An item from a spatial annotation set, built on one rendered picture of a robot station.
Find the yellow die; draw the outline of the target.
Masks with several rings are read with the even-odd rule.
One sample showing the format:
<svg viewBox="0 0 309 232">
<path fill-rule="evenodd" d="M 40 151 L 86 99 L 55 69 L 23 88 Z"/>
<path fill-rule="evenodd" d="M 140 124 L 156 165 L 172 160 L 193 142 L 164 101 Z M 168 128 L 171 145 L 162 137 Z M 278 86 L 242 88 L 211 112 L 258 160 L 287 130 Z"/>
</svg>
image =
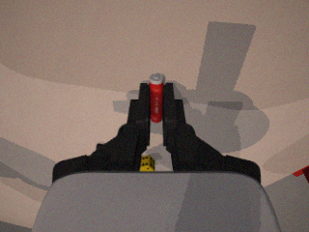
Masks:
<svg viewBox="0 0 309 232">
<path fill-rule="evenodd" d="M 142 157 L 140 171 L 155 171 L 155 160 L 150 156 Z"/>
</svg>

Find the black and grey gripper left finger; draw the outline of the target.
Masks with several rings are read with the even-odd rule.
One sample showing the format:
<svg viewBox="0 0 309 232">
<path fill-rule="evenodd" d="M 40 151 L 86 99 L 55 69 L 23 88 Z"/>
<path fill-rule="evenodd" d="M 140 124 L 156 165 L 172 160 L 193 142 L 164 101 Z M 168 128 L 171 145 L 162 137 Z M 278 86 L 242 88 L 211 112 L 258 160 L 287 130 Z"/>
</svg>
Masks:
<svg viewBox="0 0 309 232">
<path fill-rule="evenodd" d="M 130 100 L 127 122 L 120 126 L 117 136 L 90 156 L 57 162 L 53 167 L 52 183 L 61 176 L 78 171 L 140 171 L 142 154 L 150 146 L 150 130 L 150 85 L 140 83 L 138 100 Z"/>
</svg>

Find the red battery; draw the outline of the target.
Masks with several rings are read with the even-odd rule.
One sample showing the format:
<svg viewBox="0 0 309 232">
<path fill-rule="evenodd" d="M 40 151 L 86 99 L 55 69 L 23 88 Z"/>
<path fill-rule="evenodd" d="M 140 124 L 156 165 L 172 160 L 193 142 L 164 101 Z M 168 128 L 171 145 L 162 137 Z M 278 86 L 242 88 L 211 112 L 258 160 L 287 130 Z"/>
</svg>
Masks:
<svg viewBox="0 0 309 232">
<path fill-rule="evenodd" d="M 151 120 L 154 123 L 162 121 L 163 106 L 163 75 L 159 73 L 150 76 Z"/>
</svg>

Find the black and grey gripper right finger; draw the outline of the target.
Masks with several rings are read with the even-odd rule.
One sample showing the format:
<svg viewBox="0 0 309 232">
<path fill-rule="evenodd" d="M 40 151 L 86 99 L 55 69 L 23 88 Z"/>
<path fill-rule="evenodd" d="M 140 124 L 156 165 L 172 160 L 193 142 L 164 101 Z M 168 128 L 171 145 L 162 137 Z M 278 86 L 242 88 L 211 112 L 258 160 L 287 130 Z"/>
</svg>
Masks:
<svg viewBox="0 0 309 232">
<path fill-rule="evenodd" d="M 222 156 L 196 136 L 194 128 L 186 123 L 183 100 L 175 100 L 173 83 L 163 85 L 162 125 L 163 146 L 171 154 L 173 171 L 232 171 L 252 176 L 261 183 L 256 162 Z"/>
</svg>

